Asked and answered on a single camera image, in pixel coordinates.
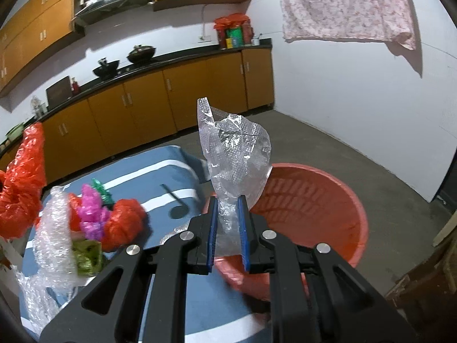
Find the clear bubble wrap bag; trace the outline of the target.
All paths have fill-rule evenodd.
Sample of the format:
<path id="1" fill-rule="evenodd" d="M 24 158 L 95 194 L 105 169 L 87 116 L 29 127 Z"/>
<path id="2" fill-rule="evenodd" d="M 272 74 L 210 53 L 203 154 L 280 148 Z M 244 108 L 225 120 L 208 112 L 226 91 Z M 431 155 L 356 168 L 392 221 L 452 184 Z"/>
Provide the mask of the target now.
<path id="1" fill-rule="evenodd" d="M 241 253 L 237 201 L 243 195 L 252 208 L 259 200 L 272 169 L 270 136 L 244 116 L 210 106 L 205 97 L 197 100 L 197 111 L 201 149 L 218 199 L 215 255 L 236 256 Z"/>

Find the olive green foil wrapper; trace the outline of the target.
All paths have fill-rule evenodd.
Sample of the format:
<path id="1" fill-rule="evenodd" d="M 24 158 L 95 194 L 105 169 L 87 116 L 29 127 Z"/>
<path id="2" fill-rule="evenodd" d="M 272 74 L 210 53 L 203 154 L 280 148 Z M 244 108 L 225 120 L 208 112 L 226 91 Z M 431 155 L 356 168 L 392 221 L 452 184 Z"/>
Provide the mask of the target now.
<path id="1" fill-rule="evenodd" d="M 72 251 L 80 276 L 96 276 L 107 265 L 101 242 L 96 240 L 80 240 L 72 244 Z"/>

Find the magenta plastic bag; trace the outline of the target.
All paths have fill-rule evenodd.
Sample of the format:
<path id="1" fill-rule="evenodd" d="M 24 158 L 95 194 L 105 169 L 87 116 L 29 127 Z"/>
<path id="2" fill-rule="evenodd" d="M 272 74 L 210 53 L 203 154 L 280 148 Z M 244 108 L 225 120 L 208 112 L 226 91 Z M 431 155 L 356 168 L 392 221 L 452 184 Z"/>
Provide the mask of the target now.
<path id="1" fill-rule="evenodd" d="M 81 189 L 81 206 L 77 209 L 80 218 L 80 228 L 85 238 L 101 241 L 104 227 L 111 212 L 103 206 L 101 194 L 89 184 Z"/>

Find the large orange plastic bag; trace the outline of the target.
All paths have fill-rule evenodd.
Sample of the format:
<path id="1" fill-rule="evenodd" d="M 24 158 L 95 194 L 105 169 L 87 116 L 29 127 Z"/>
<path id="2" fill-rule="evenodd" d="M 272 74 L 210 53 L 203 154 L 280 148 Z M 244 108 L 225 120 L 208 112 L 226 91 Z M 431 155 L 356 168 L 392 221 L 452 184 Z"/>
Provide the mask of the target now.
<path id="1" fill-rule="evenodd" d="M 41 209 L 42 189 L 47 185 L 43 125 L 36 122 L 23 131 L 15 159 L 1 172 L 0 234 L 20 238 Z"/>

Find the lower wooden kitchen cabinets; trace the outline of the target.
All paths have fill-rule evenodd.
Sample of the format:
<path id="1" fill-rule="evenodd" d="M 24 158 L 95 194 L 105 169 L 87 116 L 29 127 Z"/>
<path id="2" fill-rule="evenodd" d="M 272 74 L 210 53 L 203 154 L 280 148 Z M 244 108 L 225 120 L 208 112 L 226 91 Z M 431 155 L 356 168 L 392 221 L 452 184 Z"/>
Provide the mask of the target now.
<path id="1" fill-rule="evenodd" d="M 41 120 L 48 184 L 193 128 L 197 100 L 228 113 L 274 103 L 272 47 L 212 50 L 107 81 Z"/>

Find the wooden kitchen cabinets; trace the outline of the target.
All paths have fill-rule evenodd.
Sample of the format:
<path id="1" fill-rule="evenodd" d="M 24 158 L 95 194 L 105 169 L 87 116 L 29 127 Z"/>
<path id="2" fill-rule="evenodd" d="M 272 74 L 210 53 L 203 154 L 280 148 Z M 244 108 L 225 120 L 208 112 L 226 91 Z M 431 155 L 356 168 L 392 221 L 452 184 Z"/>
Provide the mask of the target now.
<path id="1" fill-rule="evenodd" d="M 228 113 L 274 103 L 272 47 L 212 50 L 107 81 L 41 120 L 48 184 L 193 128 L 197 100 Z"/>
<path id="2" fill-rule="evenodd" d="M 1 26 L 1 96 L 52 55 L 85 35 L 87 29 L 114 15 L 146 14 L 129 24 L 129 35 L 152 25 L 196 23 L 199 5 L 234 5 L 249 0 L 25 0 Z"/>

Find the red plastic basket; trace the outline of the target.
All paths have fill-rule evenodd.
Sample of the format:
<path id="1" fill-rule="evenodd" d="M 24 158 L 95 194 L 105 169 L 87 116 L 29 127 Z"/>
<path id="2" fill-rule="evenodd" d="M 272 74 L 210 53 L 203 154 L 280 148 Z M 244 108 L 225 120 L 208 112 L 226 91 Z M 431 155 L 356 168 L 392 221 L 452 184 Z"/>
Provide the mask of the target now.
<path id="1" fill-rule="evenodd" d="M 355 267 L 369 237 L 365 209 L 354 191 L 324 170 L 297 163 L 275 163 L 249 211 L 299 246 L 326 243 Z"/>

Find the small red plastic bag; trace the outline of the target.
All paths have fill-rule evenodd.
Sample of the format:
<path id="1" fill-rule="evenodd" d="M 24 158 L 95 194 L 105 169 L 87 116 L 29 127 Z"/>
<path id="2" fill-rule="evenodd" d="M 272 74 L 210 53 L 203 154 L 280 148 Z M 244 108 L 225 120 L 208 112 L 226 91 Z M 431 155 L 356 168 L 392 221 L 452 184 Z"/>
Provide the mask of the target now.
<path id="1" fill-rule="evenodd" d="M 68 194 L 70 209 L 70 231 L 73 241 L 85 240 L 85 234 L 80 228 L 80 218 L 77 209 L 81 206 L 81 198 L 75 194 Z M 143 230 L 143 222 L 147 213 L 135 199 L 121 199 L 116 201 L 109 220 L 105 223 L 101 248 L 104 252 L 114 252 L 116 249 L 133 242 Z"/>

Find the wooden stool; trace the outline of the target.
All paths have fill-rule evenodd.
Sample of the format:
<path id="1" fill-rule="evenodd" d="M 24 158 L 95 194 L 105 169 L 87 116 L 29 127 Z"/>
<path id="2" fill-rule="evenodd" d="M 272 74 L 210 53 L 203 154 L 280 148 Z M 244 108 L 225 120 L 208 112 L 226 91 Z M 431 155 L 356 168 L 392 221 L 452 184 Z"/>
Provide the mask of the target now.
<path id="1" fill-rule="evenodd" d="M 433 254 L 404 274 L 386 294 L 419 342 L 456 341 L 456 216 L 435 236 Z"/>

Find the black open wok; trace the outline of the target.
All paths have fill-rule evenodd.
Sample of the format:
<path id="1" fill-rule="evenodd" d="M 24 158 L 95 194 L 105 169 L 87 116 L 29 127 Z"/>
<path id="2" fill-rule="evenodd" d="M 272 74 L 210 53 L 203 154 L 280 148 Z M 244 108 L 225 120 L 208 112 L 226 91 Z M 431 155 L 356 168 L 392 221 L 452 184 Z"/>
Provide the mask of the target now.
<path id="1" fill-rule="evenodd" d="M 95 76 L 101 79 L 113 78 L 117 75 L 119 60 L 107 61 L 106 58 L 98 60 L 98 66 L 93 70 Z"/>

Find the red bottle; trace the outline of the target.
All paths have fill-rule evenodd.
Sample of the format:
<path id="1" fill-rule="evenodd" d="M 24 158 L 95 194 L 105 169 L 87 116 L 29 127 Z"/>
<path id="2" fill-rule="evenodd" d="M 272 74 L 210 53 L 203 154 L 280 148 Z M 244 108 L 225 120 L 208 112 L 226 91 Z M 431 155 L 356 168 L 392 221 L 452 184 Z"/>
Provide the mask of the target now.
<path id="1" fill-rule="evenodd" d="M 80 93 L 80 87 L 74 77 L 71 78 L 71 91 L 73 95 L 78 95 Z"/>

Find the black wok with lid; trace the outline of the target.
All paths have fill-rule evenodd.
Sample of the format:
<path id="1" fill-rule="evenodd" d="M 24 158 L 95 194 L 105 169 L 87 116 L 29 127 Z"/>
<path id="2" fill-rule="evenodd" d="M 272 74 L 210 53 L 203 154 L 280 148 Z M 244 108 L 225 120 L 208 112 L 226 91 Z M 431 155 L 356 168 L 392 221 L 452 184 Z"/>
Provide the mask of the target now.
<path id="1" fill-rule="evenodd" d="M 144 64 L 150 63 L 156 53 L 156 48 L 149 45 L 135 45 L 128 54 L 127 59 L 130 63 Z"/>

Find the dark cutting board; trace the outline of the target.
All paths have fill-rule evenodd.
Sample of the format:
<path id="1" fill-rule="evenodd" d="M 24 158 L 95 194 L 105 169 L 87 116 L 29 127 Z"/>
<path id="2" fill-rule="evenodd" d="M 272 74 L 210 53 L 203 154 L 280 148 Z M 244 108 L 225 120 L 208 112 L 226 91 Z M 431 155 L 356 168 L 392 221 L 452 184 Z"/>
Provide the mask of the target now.
<path id="1" fill-rule="evenodd" d="M 66 76 L 46 89 L 47 109 L 55 109 L 73 96 L 71 79 Z"/>

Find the green bowl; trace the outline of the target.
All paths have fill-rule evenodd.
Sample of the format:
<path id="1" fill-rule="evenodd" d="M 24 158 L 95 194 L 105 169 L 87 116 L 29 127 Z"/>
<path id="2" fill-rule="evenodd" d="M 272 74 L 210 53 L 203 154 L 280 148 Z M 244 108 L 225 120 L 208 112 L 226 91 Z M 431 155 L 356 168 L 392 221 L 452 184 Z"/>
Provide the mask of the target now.
<path id="1" fill-rule="evenodd" d="M 15 139 L 19 138 L 23 134 L 23 130 L 24 124 L 17 124 L 6 133 L 6 137 L 10 141 L 10 143 L 12 143 Z"/>

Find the red bag with boxes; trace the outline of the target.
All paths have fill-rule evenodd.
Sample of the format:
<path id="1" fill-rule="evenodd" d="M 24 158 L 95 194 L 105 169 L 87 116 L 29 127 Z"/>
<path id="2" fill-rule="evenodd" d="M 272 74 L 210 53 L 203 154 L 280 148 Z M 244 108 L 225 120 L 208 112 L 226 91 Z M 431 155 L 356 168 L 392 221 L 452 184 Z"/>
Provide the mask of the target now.
<path id="1" fill-rule="evenodd" d="M 253 28 L 248 15 L 233 13 L 214 21 L 219 47 L 232 49 L 250 45 L 253 40 Z"/>

